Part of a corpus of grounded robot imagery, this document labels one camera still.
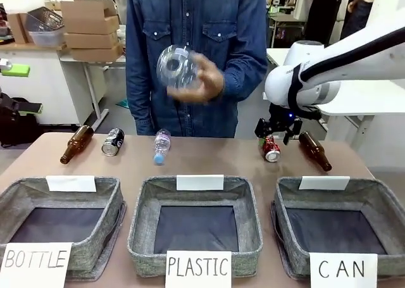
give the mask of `shirt pocket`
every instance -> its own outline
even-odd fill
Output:
[[[147,20],[142,31],[146,35],[149,64],[156,69],[160,54],[171,45],[170,23]]]
[[[208,22],[202,25],[202,53],[220,70],[225,69],[230,41],[236,37],[236,23]]]

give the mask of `black mesh basket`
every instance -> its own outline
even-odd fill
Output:
[[[62,27],[62,16],[46,7],[29,11],[25,22],[25,28],[29,32],[53,32]]]

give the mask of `floor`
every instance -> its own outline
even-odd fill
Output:
[[[125,71],[121,68],[110,68],[105,71],[108,91],[100,103],[100,107],[108,108],[109,114],[103,121],[97,133],[106,134],[114,127],[120,127],[127,135],[136,135],[135,123],[130,112],[126,108],[117,106],[116,103],[125,99]],[[268,101],[264,101],[262,93],[264,83],[249,96],[248,99],[239,103],[239,124],[237,126],[236,138],[239,139],[255,139],[254,129],[259,118],[268,118]],[[94,121],[94,115],[89,118],[89,123]],[[302,130],[309,130],[319,140],[325,138],[326,132],[320,127],[317,122],[305,120]],[[12,164],[19,155],[24,152],[27,146],[18,146],[10,149],[1,149],[0,147],[0,173]],[[391,171],[390,169],[370,169],[371,172],[386,182],[388,185],[402,185],[405,179],[405,172]]]

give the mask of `denim shirt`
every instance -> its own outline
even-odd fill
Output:
[[[127,99],[138,135],[234,137],[237,103],[266,68],[266,0],[128,0]],[[224,74],[220,96],[180,104],[166,95],[156,65],[171,44],[204,54]]]

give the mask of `black can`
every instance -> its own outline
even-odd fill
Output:
[[[124,142],[124,131],[120,128],[114,128],[109,131],[106,140],[101,147],[103,153],[107,156],[115,156],[119,152]]]

